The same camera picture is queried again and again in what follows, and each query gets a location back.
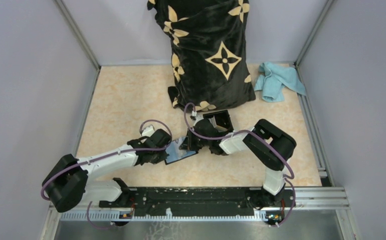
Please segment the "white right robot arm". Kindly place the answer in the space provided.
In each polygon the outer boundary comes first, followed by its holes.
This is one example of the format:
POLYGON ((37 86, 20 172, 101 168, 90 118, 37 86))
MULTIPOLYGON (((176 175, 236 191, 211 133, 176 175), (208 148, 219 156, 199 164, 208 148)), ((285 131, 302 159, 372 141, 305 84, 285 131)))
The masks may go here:
POLYGON ((251 152, 266 167, 262 184, 262 199, 275 206, 282 199, 288 179, 294 179, 289 164, 297 143, 293 137, 271 122, 261 119, 251 129, 221 131, 207 118, 197 120, 188 129, 181 149, 199 151, 208 147, 212 154, 227 156, 237 152, 251 152))

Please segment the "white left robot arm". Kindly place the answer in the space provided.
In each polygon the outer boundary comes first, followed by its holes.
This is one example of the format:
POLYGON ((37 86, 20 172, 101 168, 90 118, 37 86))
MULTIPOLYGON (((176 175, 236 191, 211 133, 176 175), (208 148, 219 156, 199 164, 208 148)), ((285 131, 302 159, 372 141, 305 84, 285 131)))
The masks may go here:
POLYGON ((89 203, 98 203, 105 208, 124 207, 131 199, 129 187, 118 177, 99 178, 116 170, 164 161, 171 141, 170 131, 154 129, 150 125, 142 131, 140 138, 117 149, 89 157, 64 155, 44 179, 41 197, 51 201, 60 213, 89 203))

